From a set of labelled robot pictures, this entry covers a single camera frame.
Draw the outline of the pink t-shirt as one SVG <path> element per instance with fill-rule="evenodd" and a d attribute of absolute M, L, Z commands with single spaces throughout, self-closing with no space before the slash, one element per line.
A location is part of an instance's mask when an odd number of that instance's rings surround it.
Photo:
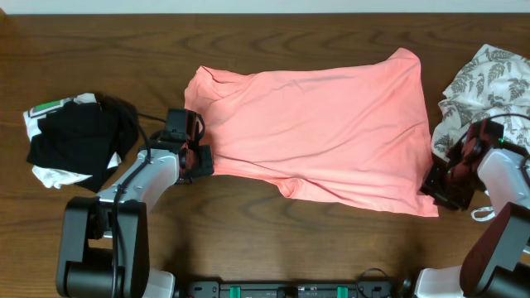
<path fill-rule="evenodd" d="M 432 218 L 422 66 L 401 48 L 373 65 L 237 74 L 200 67 L 185 89 L 216 175 L 275 185 L 288 199 Z"/>

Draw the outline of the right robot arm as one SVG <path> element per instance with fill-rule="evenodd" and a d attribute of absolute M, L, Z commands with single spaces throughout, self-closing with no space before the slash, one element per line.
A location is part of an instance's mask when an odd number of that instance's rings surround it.
<path fill-rule="evenodd" d="M 470 125 L 435 164 L 422 193 L 437 205 L 465 210 L 476 190 L 485 190 L 494 218 L 463 263 L 426 268 L 417 278 L 415 297 L 529 298 L 529 267 L 520 261 L 529 251 L 529 153 L 506 140 L 492 118 Z"/>

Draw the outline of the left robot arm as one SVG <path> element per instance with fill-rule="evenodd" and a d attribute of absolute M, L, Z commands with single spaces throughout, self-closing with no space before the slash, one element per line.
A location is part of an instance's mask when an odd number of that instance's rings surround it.
<path fill-rule="evenodd" d="M 144 138 L 132 166 L 94 197 L 65 207 L 56 273 L 62 297 L 177 297 L 176 279 L 150 265 L 147 215 L 173 185 L 212 175 L 205 122 L 194 111 L 168 111 L 163 130 Z"/>

